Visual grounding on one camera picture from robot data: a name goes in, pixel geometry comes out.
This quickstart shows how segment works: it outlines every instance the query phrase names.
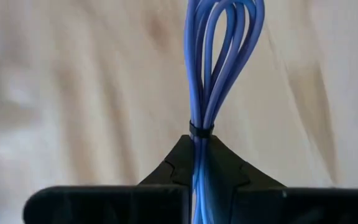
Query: beige fabric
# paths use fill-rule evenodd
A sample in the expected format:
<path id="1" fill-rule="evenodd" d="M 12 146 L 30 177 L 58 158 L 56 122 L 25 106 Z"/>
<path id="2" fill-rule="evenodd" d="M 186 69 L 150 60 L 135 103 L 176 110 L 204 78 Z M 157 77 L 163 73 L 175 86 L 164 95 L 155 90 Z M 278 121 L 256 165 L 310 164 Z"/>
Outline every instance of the beige fabric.
<path id="1" fill-rule="evenodd" d="M 215 133 L 286 185 L 358 187 L 358 1 L 265 2 Z M 187 133 L 185 9 L 0 0 L 0 223 L 43 187 L 135 184 Z"/>

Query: cloth background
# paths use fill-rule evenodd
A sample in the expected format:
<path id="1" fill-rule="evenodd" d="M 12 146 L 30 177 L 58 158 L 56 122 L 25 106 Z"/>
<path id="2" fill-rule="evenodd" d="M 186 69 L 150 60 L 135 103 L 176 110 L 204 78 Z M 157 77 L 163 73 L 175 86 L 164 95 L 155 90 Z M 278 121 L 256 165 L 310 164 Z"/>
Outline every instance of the cloth background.
<path id="1" fill-rule="evenodd" d="M 265 5 L 214 133 L 285 185 L 358 187 L 358 1 Z M 0 223 L 44 187 L 136 184 L 188 133 L 185 10 L 0 0 Z"/>

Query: blue cable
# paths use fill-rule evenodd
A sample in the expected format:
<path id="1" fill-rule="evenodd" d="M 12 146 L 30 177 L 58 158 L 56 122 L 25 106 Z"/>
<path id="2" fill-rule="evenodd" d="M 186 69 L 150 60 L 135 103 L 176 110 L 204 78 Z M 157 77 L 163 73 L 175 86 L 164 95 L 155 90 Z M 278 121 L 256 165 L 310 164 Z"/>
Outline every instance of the blue cable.
<path id="1" fill-rule="evenodd" d="M 226 12 L 227 28 L 221 52 L 212 69 L 214 31 L 223 11 Z M 249 14 L 249 25 L 242 43 L 246 27 L 246 11 Z M 209 129 L 214 124 L 225 97 L 256 46 L 262 31 L 264 16 L 263 0 L 188 1 L 184 51 L 189 80 L 191 122 L 195 127 Z M 210 199 L 209 177 L 205 164 L 208 140 L 197 136 L 191 138 L 196 150 L 193 174 L 196 210 L 193 223 L 210 224 L 214 222 L 207 208 Z"/>

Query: blue wire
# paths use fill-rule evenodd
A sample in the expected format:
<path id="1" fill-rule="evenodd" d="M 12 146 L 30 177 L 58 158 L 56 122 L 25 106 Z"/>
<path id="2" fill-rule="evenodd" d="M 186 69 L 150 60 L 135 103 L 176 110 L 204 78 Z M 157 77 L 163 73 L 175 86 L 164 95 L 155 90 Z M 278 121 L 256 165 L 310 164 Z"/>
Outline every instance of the blue wire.
<path id="1" fill-rule="evenodd" d="M 245 8 L 249 26 L 246 26 Z M 226 11 L 227 28 L 223 46 L 212 69 L 213 39 L 216 23 Z M 264 22 L 263 0 L 189 0 L 185 22 L 185 64 L 189 80 L 191 122 L 197 128 L 210 128 L 236 78 L 247 63 L 258 41 Z M 204 83 L 202 61 L 204 59 Z M 193 189 L 196 211 L 193 223 L 213 223 L 209 205 L 209 176 L 206 171 L 208 140 L 191 136 L 195 144 Z"/>

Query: cable holder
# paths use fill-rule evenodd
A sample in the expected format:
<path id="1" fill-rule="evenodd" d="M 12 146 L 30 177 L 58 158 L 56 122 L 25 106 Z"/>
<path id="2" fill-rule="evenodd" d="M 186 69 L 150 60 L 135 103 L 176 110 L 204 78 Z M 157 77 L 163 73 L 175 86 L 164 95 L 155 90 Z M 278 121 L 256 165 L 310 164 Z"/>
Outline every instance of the cable holder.
<path id="1" fill-rule="evenodd" d="M 194 135 L 195 137 L 199 137 L 202 139 L 209 139 L 212 136 L 212 132 L 214 131 L 215 125 L 212 124 L 212 126 L 209 129 L 202 129 L 202 128 L 197 128 L 193 123 L 191 123 L 191 121 L 189 122 L 190 124 L 190 133 L 192 135 Z"/>

